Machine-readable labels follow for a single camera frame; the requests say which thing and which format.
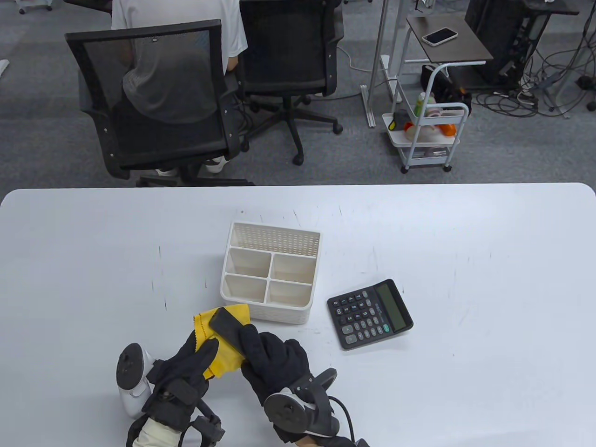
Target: white t-shirt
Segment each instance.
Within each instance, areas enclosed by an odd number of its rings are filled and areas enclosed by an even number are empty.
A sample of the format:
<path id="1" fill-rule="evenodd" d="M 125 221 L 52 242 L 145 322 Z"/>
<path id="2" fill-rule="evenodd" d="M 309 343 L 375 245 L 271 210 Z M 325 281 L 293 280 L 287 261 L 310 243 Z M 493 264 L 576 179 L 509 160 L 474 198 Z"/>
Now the white t-shirt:
<path id="1" fill-rule="evenodd" d="M 246 48 L 240 0 L 113 0 L 112 29 L 220 19 L 222 68 Z M 166 123 L 199 121 L 216 110 L 209 46 L 196 36 L 134 40 L 135 67 L 122 80 L 142 114 Z"/>

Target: black mesh office chair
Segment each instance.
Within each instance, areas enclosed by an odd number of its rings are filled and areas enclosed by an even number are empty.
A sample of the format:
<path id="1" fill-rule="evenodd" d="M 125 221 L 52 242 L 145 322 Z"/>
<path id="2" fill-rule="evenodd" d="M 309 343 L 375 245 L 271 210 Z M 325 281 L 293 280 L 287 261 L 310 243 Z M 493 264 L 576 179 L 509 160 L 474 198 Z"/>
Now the black mesh office chair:
<path id="1" fill-rule="evenodd" d="M 219 20 L 71 33 L 66 34 L 66 41 L 83 78 L 79 76 L 81 110 L 93 118 L 111 176 L 128 179 L 131 170 L 177 167 L 183 185 L 250 184 L 240 179 L 197 177 L 206 160 L 219 156 L 229 160 L 241 147 L 247 149 L 247 140 L 241 143 L 234 122 L 238 82 L 233 74 L 224 77 L 222 69 Z M 134 70 L 143 64 L 151 65 L 154 73 L 147 89 L 138 87 L 146 84 L 139 82 Z M 156 79 L 163 83 L 155 86 Z M 160 103 L 163 98 L 158 97 L 159 117 L 140 113 L 133 105 L 151 97 L 151 92 L 160 95 L 165 88 L 173 98 L 192 100 L 183 106 L 186 101 L 168 103 L 166 97 Z M 137 182 L 137 186 L 150 184 L 175 186 L 179 182 L 157 175 L 142 176 Z"/>
<path id="2" fill-rule="evenodd" d="M 337 118 L 297 108 L 309 94 L 332 94 L 337 86 L 337 43 L 343 38 L 341 0 L 241 0 L 240 11 L 249 48 L 239 59 L 238 77 L 248 97 L 281 97 L 282 104 L 252 101 L 252 111 L 274 112 L 250 132 L 263 132 L 285 121 L 296 143 L 294 164 L 304 162 L 295 119 L 333 124 Z"/>

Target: chair armrest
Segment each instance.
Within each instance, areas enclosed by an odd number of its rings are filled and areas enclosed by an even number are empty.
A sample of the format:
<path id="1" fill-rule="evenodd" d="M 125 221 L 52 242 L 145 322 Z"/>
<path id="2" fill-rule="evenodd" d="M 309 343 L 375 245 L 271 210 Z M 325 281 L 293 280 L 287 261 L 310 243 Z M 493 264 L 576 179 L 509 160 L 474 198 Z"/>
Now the chair armrest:
<path id="1" fill-rule="evenodd" d="M 240 129 L 234 122 L 234 93 L 238 91 L 238 79 L 234 72 L 228 72 L 223 77 L 225 91 L 218 98 L 218 106 L 221 112 L 223 133 L 228 143 L 227 160 L 231 160 L 240 154 Z"/>

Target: chair wheel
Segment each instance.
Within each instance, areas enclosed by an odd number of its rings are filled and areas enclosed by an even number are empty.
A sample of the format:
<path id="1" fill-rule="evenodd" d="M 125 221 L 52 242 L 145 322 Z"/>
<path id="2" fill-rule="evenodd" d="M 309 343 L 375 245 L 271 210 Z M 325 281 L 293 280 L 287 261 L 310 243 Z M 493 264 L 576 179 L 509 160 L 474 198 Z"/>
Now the chair wheel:
<path id="1" fill-rule="evenodd" d="M 292 160 L 292 163 L 294 163 L 296 166 L 302 166 L 302 163 L 304 163 L 304 155 L 296 154 L 296 156 Z"/>

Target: smartphone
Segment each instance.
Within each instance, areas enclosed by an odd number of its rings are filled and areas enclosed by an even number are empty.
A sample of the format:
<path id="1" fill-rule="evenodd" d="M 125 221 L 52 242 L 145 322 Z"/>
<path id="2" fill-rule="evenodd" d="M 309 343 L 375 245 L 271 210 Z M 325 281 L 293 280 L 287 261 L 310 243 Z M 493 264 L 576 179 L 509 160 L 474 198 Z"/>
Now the smartphone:
<path id="1" fill-rule="evenodd" d="M 457 32 L 449 28 L 441 28 L 434 33 L 425 35 L 422 40 L 430 46 L 437 46 L 449 42 L 458 36 Z"/>

